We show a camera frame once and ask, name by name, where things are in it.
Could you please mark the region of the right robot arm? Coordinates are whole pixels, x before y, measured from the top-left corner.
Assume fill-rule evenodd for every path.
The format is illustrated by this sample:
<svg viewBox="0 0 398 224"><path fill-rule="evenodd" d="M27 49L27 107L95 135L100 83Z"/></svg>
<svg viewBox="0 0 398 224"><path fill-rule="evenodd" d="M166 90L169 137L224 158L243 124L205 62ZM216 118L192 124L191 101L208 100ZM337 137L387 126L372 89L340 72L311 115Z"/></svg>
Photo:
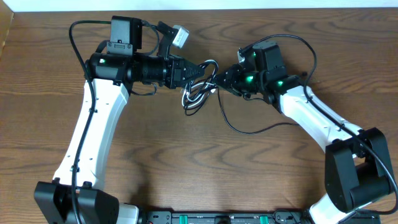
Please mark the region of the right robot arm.
<svg viewBox="0 0 398 224"><path fill-rule="evenodd" d="M287 73L276 42L238 51L239 62L214 78L224 90L262 100L295 121L325 153L326 194L302 222L369 223L383 214L367 205L397 193L385 135L342 118L317 98L308 83Z"/></svg>

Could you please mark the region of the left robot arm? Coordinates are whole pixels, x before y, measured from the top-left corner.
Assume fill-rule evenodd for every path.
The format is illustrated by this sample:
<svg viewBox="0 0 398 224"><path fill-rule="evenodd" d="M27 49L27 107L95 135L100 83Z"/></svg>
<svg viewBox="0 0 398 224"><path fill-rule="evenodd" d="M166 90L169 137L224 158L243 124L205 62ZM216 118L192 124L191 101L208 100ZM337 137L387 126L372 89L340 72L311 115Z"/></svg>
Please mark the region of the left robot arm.
<svg viewBox="0 0 398 224"><path fill-rule="evenodd" d="M113 16L109 25L109 39L81 61L83 103L67 153L52 181L39 182L35 188L35 201L49 223L144 223L137 206L104 191L119 117L135 82L175 89L204 74L198 65L170 53L173 46L183 47L189 35L186 28L158 23L152 27L157 43L144 53L142 30L147 21Z"/></svg>

